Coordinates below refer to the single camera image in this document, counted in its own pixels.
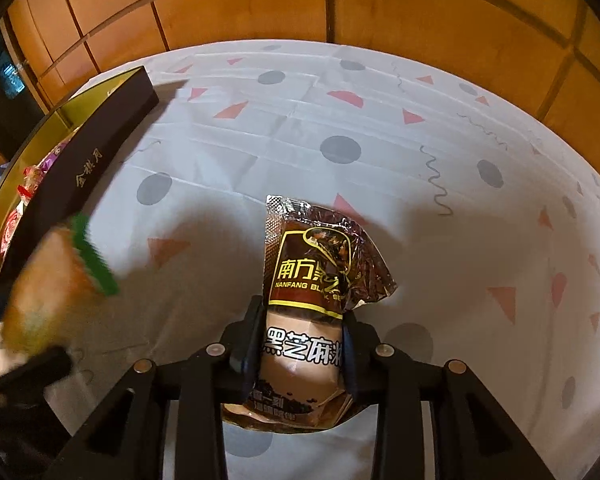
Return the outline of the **green cracker packet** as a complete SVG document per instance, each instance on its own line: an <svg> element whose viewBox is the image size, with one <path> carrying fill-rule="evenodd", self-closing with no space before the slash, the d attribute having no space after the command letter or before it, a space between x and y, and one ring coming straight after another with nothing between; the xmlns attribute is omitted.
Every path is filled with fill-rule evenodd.
<svg viewBox="0 0 600 480"><path fill-rule="evenodd" d="M1 346L16 356L68 348L119 285L88 236L88 218L75 214L50 229L9 294Z"/></svg>

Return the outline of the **brown black sesame paste packet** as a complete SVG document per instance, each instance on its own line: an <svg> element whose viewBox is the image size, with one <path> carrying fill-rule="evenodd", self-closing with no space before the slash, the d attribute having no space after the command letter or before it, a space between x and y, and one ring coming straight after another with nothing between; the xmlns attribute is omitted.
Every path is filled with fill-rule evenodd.
<svg viewBox="0 0 600 480"><path fill-rule="evenodd" d="M224 416L282 434L330 429L353 403L343 318L391 296L396 282L373 240L342 212L280 195L265 207L260 372L247 400L225 405Z"/></svg>

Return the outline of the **red white round-logo snack packet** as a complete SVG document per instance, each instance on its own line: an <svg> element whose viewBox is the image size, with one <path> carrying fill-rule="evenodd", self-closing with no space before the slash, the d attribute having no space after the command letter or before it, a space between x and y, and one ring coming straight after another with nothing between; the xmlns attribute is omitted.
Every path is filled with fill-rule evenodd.
<svg viewBox="0 0 600 480"><path fill-rule="evenodd" d="M35 185L18 185L17 193L19 196L19 203L15 208L8 214L4 223L1 235L0 254L2 257L6 255L8 251L12 237L14 236L15 230L17 229L18 223L23 216L24 210L27 208L28 203L33 197L36 191Z"/></svg>

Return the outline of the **white patterned tablecloth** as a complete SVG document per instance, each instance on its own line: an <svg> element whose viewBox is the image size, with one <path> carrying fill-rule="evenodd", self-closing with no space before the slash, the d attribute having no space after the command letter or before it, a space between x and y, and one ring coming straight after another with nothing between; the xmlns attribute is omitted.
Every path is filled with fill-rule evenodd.
<svg viewBox="0 0 600 480"><path fill-rule="evenodd" d="M81 426L132 363L185 359L262 287L265 199L364 226L398 284L360 311L465 361L559 479L600 456L600 176L509 102L424 64L310 42L142 58L156 108L92 196L121 288L48 396Z"/></svg>

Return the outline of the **purple candy packet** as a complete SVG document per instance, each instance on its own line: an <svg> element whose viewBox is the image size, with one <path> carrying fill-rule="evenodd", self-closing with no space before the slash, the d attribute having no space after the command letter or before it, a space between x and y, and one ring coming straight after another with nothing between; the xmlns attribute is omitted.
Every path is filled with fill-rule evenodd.
<svg viewBox="0 0 600 480"><path fill-rule="evenodd" d="M41 170L43 174L46 174L46 172L48 170L50 170L50 168L52 168L53 164L56 162L56 160L58 159L59 155L65 149L65 147L67 146L68 143L69 143L68 140L63 140L63 141L59 142L38 163L38 169Z"/></svg>

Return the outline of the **gold interior black tin box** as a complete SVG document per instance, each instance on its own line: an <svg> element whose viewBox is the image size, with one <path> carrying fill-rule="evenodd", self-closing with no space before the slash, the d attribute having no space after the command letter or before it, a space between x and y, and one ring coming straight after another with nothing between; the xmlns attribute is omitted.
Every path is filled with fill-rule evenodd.
<svg viewBox="0 0 600 480"><path fill-rule="evenodd" d="M0 281L14 280L45 233L83 208L122 144L157 104L140 65L95 84L44 117L0 177L0 244L6 218L19 203L24 170L38 166L59 142L69 143L44 174L6 255L0 254Z"/></svg>

